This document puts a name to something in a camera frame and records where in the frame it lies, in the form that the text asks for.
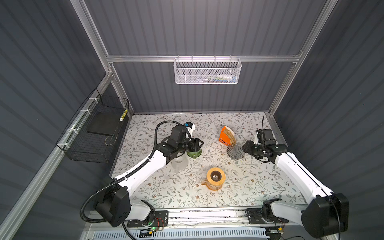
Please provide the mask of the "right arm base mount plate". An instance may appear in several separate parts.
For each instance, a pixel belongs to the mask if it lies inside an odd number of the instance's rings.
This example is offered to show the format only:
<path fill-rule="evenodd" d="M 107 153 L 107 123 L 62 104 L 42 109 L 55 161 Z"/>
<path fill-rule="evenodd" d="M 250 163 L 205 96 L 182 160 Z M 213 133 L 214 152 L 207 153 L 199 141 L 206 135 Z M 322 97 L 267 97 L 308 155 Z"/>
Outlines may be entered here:
<path fill-rule="evenodd" d="M 250 224 L 287 224 L 288 220 L 278 218 L 269 212 L 268 209 L 263 208 L 247 208 L 246 216 Z"/>

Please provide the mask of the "wooden dripper ring stand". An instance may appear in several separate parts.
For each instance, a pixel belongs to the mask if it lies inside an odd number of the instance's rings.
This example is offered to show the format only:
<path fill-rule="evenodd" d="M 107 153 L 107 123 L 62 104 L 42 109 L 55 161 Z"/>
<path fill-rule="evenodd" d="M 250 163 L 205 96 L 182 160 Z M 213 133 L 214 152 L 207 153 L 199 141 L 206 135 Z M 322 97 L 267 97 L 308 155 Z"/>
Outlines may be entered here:
<path fill-rule="evenodd" d="M 220 180 L 226 181 L 226 175 L 224 171 L 220 168 L 209 169 L 209 171 L 207 172 L 207 178 L 211 178 L 216 182 Z"/>

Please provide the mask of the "orange glass carafe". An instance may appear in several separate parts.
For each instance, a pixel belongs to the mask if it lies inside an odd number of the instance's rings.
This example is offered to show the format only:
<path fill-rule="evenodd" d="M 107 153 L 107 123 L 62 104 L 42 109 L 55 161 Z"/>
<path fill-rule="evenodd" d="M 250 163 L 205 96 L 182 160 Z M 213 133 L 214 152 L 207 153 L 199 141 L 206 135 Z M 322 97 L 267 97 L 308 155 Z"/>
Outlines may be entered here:
<path fill-rule="evenodd" d="M 224 182 L 225 181 L 223 181 L 223 180 L 216 182 L 211 178 L 207 178 L 201 182 L 201 185 L 207 186 L 207 188 L 212 190 L 212 191 L 218 191 L 219 189 L 222 188 Z"/>

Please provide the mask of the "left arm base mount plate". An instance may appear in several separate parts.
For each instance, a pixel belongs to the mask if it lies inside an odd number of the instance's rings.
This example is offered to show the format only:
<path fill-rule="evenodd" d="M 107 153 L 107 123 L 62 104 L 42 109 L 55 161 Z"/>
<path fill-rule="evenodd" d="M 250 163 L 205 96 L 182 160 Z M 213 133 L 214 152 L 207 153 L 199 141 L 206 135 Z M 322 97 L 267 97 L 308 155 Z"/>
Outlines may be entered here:
<path fill-rule="evenodd" d="M 140 220 L 127 220 L 128 228 L 142 228 L 142 227 L 159 227 L 163 228 L 168 225 L 169 211 L 150 212 L 149 216 L 143 221 Z"/>

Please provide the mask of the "brown paper coffee filters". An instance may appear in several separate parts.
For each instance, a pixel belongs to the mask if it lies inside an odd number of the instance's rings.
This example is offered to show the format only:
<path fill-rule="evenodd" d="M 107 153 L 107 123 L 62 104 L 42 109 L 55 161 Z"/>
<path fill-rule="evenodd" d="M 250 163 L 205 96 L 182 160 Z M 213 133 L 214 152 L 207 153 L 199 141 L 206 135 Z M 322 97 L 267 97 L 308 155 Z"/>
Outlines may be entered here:
<path fill-rule="evenodd" d="M 237 143 L 236 138 L 235 138 L 235 134 L 230 128 L 226 128 L 226 135 L 230 139 L 231 145 L 235 145 Z"/>

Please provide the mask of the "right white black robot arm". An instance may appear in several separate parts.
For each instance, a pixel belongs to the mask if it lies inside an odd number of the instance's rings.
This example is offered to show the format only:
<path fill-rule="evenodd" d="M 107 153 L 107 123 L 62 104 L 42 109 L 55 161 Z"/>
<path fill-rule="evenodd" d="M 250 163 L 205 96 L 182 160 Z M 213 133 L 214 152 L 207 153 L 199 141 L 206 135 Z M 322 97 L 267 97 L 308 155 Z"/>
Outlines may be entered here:
<path fill-rule="evenodd" d="M 280 198 L 264 201 L 262 219 L 274 223 L 279 219 L 302 226 L 313 238 L 341 236 L 349 223 L 349 200 L 321 183 L 292 153 L 287 145 L 277 144 L 271 129 L 257 130 L 255 141 L 246 141 L 244 153 L 262 163 L 281 169 L 299 189 L 307 205 L 299 206 Z"/>

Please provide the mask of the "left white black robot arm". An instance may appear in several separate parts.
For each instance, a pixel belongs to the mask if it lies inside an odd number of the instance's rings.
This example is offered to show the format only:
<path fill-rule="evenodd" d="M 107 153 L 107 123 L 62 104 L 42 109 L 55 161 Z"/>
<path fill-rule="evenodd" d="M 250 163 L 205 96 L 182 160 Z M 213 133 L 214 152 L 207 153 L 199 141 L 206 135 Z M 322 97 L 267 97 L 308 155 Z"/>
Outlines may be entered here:
<path fill-rule="evenodd" d="M 96 195 L 95 209 L 102 216 L 103 221 L 108 222 L 112 227 L 117 227 L 126 220 L 150 224 L 154 218 L 155 208 L 144 200 L 132 200 L 132 194 L 153 173 L 172 160 L 182 157 L 186 152 L 197 152 L 202 148 L 204 142 L 192 137 L 196 126 L 191 122 L 183 125 L 176 123 L 171 135 L 158 143 L 158 130 L 165 123 L 173 123 L 173 121 L 163 121 L 157 125 L 154 148 L 151 153 L 132 169 L 117 176 L 112 186 Z"/>

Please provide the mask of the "orange coffee filter box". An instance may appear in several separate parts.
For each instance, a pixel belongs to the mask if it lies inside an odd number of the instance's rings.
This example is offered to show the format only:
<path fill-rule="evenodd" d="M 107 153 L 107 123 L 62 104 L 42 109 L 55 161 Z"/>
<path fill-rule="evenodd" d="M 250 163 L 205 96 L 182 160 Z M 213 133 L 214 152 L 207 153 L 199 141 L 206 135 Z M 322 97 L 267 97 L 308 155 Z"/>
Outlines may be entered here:
<path fill-rule="evenodd" d="M 219 141 L 226 145 L 226 146 L 229 146 L 231 145 L 231 141 L 230 139 L 228 138 L 228 136 L 226 135 L 226 128 L 229 128 L 227 126 L 224 126 L 221 130 L 221 133 L 220 133 L 220 136 L 219 136 Z"/>

